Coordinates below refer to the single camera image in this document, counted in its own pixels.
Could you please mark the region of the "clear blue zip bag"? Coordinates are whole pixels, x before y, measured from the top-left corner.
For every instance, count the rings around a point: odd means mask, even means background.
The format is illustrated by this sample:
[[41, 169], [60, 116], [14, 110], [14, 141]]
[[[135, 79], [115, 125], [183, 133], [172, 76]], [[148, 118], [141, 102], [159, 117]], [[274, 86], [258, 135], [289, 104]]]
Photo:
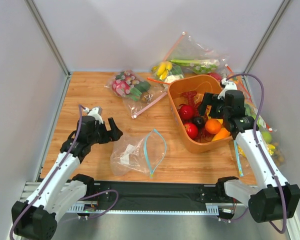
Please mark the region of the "clear blue zip bag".
[[113, 144], [111, 171], [116, 176], [136, 171], [152, 178], [167, 150], [166, 140], [155, 128], [144, 136], [124, 134]]

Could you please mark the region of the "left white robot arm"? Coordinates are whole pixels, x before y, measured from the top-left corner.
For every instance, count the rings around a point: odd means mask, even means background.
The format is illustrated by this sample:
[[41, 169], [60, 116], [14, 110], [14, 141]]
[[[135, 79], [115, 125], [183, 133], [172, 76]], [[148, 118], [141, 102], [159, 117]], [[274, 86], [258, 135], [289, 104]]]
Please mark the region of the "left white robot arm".
[[95, 144], [107, 144], [120, 139], [123, 132], [113, 118], [108, 119], [110, 129], [99, 115], [81, 116], [76, 130], [61, 145], [52, 169], [36, 190], [24, 201], [16, 201], [11, 209], [12, 227], [9, 238], [15, 236], [29, 240], [50, 240], [63, 215], [78, 200], [95, 197], [93, 178], [78, 174], [68, 186], [65, 183], [83, 162]]

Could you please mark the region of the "red toy tomato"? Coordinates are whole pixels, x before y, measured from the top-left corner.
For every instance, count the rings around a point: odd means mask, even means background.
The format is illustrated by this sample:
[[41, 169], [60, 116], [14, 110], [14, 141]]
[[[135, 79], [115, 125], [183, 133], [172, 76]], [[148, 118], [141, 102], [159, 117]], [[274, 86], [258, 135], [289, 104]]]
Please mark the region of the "red toy tomato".
[[178, 114], [183, 121], [188, 121], [195, 115], [195, 111], [190, 105], [182, 105]]

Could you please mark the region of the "orange toy orange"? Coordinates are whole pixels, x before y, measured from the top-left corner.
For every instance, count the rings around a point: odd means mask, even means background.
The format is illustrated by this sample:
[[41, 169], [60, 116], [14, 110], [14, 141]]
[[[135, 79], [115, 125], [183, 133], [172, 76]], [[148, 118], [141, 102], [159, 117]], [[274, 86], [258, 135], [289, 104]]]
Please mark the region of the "orange toy orange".
[[222, 128], [222, 124], [217, 120], [210, 119], [205, 123], [204, 128], [209, 134], [216, 135]]

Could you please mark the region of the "red toy apple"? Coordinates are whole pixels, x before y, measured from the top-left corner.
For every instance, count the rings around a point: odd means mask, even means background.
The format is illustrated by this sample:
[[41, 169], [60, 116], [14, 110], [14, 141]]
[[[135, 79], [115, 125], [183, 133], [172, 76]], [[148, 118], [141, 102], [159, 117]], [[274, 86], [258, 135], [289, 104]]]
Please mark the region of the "red toy apple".
[[194, 140], [198, 134], [199, 134], [199, 130], [197, 128], [197, 126], [191, 122], [187, 122], [185, 123], [184, 125], [184, 129], [187, 133], [187, 135], [192, 139]]

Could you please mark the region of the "dark toy plum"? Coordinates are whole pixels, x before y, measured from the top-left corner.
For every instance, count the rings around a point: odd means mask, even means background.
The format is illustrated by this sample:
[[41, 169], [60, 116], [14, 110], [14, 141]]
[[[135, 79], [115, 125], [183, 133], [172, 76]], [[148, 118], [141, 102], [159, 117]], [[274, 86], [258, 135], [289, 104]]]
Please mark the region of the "dark toy plum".
[[204, 118], [202, 116], [195, 116], [192, 118], [191, 122], [198, 128], [198, 129], [202, 129], [206, 122], [204, 120]]

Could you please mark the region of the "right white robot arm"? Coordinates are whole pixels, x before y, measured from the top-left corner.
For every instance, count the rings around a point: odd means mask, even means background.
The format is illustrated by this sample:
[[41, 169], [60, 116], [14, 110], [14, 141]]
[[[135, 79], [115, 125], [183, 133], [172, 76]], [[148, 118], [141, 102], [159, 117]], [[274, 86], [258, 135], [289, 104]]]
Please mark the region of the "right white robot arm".
[[300, 188], [290, 184], [273, 162], [256, 120], [246, 115], [243, 93], [240, 90], [227, 90], [223, 94], [206, 92], [198, 107], [201, 116], [207, 107], [211, 118], [223, 119], [225, 128], [245, 153], [257, 183], [254, 188], [236, 177], [220, 178], [217, 184], [225, 195], [247, 206], [257, 223], [292, 218], [300, 200]]

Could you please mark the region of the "yellow toy bell pepper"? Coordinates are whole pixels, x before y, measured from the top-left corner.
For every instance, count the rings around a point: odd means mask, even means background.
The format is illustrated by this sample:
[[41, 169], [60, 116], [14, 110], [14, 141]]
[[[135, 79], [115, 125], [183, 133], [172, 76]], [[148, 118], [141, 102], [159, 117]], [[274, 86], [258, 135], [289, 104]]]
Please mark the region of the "yellow toy bell pepper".
[[206, 117], [207, 117], [207, 120], [208, 120], [208, 121], [209, 121], [210, 119], [213, 119], [213, 120], [215, 120], [215, 121], [220, 122], [221, 125], [222, 125], [223, 122], [224, 122], [224, 120], [223, 120], [222, 118], [212, 118], [212, 117], [210, 117], [208, 114], [206, 114]]

